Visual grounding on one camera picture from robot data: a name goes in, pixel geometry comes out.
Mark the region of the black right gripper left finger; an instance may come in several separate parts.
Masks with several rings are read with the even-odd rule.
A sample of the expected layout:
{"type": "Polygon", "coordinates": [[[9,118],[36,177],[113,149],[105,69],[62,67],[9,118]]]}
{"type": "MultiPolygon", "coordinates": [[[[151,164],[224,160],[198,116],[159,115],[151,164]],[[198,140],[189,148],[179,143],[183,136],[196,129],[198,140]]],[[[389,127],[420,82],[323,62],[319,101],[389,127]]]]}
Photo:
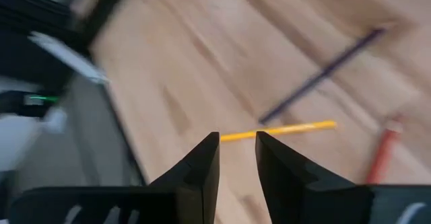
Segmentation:
{"type": "Polygon", "coordinates": [[[219,176],[212,132],[147,186],[27,190],[11,204],[9,224],[214,224],[219,176]]]}

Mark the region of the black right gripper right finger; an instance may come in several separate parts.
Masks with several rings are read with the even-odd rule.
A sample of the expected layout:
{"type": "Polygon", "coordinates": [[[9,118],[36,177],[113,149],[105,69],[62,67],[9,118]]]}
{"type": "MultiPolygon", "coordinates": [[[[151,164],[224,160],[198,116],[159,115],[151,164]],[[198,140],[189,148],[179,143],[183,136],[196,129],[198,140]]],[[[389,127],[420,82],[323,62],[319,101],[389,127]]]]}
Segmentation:
{"type": "Polygon", "coordinates": [[[273,224],[431,224],[431,185],[355,184],[265,132],[255,151],[273,224]]]}

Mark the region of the yellow pencil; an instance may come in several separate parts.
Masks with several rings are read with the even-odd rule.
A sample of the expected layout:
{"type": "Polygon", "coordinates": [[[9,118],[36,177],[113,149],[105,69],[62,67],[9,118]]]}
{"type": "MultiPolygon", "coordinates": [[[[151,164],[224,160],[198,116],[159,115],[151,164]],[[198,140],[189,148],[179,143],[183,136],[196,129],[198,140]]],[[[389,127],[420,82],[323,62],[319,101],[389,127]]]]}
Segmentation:
{"type": "Polygon", "coordinates": [[[256,137],[257,132],[265,132],[270,135],[289,135],[296,133],[307,133],[314,130],[325,130],[334,129],[337,127],[337,123],[332,120],[326,120],[321,122],[311,122],[304,124],[292,124],[273,128],[261,128],[257,130],[251,130],[243,133],[230,133],[220,137],[221,142],[240,141],[243,139],[251,139],[256,137]]]}

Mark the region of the red pencil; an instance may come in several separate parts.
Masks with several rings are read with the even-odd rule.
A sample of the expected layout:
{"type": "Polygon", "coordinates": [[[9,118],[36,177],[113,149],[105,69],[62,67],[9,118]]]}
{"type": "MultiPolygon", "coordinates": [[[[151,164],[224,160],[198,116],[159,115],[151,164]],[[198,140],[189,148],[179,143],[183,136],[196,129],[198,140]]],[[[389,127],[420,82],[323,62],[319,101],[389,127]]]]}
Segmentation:
{"type": "Polygon", "coordinates": [[[402,130],[403,125],[400,116],[395,116],[387,121],[366,176],[367,184],[378,184],[383,179],[390,162],[392,148],[398,141],[402,130]]]}

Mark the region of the dark purple pencil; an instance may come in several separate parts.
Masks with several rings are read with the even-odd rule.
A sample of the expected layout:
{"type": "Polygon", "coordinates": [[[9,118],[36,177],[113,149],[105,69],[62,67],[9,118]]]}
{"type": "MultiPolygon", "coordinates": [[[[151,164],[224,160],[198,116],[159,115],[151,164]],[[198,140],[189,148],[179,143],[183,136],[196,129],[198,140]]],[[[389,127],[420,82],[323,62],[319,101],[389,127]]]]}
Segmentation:
{"type": "Polygon", "coordinates": [[[270,120],[279,116],[295,101],[305,96],[308,92],[314,89],[324,79],[330,77],[336,70],[345,65],[349,60],[354,58],[358,53],[370,46],[375,40],[381,38],[389,29],[383,26],[377,27],[369,31],[367,35],[356,40],[354,44],[347,47],[343,52],[336,56],[324,69],[321,69],[317,74],[308,78],[300,87],[298,87],[290,96],[284,98],[278,105],[270,109],[262,115],[258,122],[259,124],[267,124],[270,120]]]}

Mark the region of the black device with green light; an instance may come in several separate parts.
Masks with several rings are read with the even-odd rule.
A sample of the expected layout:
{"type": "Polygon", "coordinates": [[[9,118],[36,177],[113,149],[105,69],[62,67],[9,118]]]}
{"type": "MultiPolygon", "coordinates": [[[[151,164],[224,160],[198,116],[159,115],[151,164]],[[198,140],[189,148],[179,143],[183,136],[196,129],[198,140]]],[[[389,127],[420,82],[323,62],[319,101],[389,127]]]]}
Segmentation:
{"type": "Polygon", "coordinates": [[[13,114],[43,118],[58,100],[59,96],[16,90],[2,91],[0,92],[0,115],[13,114]]]}

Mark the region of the silver aluminium bracket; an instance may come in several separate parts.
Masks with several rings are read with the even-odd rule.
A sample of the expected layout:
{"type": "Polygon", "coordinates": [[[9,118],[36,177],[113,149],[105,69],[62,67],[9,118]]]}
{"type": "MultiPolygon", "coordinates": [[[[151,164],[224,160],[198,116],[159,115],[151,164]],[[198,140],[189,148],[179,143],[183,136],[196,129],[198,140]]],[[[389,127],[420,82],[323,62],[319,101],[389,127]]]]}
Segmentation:
{"type": "Polygon", "coordinates": [[[28,39],[90,81],[97,84],[108,83],[108,78],[104,71],[95,66],[90,59],[67,46],[63,41],[35,31],[30,33],[28,39]]]}

